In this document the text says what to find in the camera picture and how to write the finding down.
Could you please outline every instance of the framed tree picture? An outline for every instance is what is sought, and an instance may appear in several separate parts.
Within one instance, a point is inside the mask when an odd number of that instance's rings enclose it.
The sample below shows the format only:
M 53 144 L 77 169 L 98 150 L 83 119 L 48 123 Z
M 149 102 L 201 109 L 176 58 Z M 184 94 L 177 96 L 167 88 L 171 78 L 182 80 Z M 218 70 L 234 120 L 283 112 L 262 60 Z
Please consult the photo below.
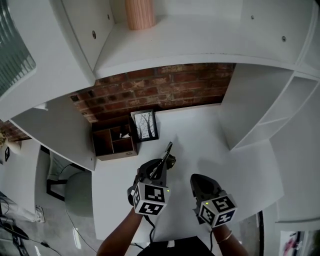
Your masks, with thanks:
M 136 127 L 137 138 L 140 142 L 158 140 L 158 130 L 153 109 L 131 113 Z

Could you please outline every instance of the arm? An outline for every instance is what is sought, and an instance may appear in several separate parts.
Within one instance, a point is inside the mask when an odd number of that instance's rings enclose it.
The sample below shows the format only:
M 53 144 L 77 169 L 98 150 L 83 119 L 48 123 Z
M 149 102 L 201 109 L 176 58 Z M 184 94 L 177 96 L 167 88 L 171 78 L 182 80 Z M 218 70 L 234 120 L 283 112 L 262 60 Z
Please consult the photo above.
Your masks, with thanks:
M 97 256 L 124 256 L 141 223 L 143 215 L 136 214 L 134 208 L 120 225 L 103 241 Z
M 234 256 L 248 256 L 246 249 L 239 243 L 239 241 L 232 234 L 227 240 L 230 234 L 230 230 L 226 225 L 218 226 L 213 229 L 215 240 L 219 244 L 222 255 L 234 255 Z

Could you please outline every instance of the wrist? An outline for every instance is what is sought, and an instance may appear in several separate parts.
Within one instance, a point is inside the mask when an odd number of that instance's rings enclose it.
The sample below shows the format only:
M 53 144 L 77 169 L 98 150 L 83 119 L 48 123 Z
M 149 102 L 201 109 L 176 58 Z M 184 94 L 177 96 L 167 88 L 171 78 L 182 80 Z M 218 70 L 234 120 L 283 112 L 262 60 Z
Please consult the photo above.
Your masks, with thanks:
M 222 241 L 230 235 L 230 229 L 227 227 L 227 225 L 215 227 L 214 229 L 212 229 L 212 231 L 217 242 Z
M 138 220 L 142 220 L 142 218 L 143 218 L 142 214 L 137 214 L 135 212 L 135 208 L 134 207 L 132 207 L 132 209 L 130 210 L 129 215 L 132 216 L 135 219 L 138 219 Z

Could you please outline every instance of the metal tool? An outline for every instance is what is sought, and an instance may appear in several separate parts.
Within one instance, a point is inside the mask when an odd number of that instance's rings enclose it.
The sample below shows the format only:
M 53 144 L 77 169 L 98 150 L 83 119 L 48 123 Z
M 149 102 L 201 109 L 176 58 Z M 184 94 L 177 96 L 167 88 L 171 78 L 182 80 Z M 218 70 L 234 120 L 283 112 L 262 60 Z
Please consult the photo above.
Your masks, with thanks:
M 170 189 L 167 185 L 167 170 L 176 163 L 170 154 L 173 143 L 166 147 L 161 158 L 150 160 L 138 169 L 133 185 L 128 188 L 129 203 L 135 212 L 144 215 L 158 215 L 167 205 Z
M 219 183 L 201 174 L 192 174 L 190 179 L 196 208 L 193 209 L 199 224 L 208 223 L 212 228 L 230 222 L 237 210 L 231 194 L 227 194 Z

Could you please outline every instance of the black and white marker cube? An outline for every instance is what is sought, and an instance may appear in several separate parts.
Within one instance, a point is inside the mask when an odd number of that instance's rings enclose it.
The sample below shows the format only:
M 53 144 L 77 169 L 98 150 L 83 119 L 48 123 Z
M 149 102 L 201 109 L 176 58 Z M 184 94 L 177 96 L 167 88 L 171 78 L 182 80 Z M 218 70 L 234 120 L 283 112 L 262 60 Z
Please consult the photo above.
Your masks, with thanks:
M 138 182 L 133 192 L 133 205 L 136 214 L 159 215 L 168 204 L 170 189 Z
M 231 194 L 201 202 L 199 216 L 215 228 L 230 222 L 237 210 Z

